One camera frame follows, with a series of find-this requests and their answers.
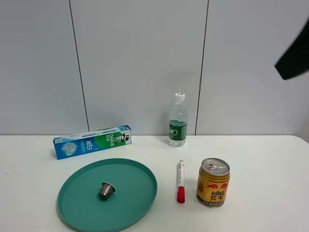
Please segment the green round plastic plate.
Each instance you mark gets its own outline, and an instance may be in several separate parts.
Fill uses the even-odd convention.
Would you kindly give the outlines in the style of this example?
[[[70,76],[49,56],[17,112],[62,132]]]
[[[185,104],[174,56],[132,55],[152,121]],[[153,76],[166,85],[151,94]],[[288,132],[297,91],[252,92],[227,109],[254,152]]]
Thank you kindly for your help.
[[[103,159],[66,180],[57,209],[80,232],[118,232],[141,220],[156,194],[157,180],[147,166],[131,159]]]

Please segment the clear water bottle green label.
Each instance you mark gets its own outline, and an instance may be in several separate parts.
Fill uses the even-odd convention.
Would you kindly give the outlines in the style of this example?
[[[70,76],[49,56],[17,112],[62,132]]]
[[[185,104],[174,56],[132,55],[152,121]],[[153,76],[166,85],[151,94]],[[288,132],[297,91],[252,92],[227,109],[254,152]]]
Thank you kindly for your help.
[[[169,114],[169,145],[172,147],[182,147],[186,142],[188,111],[184,100],[184,93],[174,94]]]

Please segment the blue green toothpaste box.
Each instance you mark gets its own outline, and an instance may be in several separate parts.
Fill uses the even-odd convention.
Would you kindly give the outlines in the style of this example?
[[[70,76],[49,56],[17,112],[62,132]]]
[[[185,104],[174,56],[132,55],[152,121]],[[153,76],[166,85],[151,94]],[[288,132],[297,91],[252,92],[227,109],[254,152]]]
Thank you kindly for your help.
[[[53,144],[57,159],[84,155],[131,144],[128,125],[56,137]]]

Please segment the white marker red cap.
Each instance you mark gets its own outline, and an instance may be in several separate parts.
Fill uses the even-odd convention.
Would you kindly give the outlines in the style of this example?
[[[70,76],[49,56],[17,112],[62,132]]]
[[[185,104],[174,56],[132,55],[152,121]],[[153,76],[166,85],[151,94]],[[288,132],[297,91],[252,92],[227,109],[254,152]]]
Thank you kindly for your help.
[[[184,173],[184,161],[180,160],[177,164],[177,202],[185,202],[185,173]]]

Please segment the gold Red Bull can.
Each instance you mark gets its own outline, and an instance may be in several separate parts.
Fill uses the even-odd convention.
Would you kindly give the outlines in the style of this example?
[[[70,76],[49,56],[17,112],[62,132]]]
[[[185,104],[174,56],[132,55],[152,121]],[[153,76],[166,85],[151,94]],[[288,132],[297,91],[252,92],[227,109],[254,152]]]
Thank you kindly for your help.
[[[199,168],[197,199],[206,207],[224,205],[230,179],[230,167],[221,159],[206,158]]]

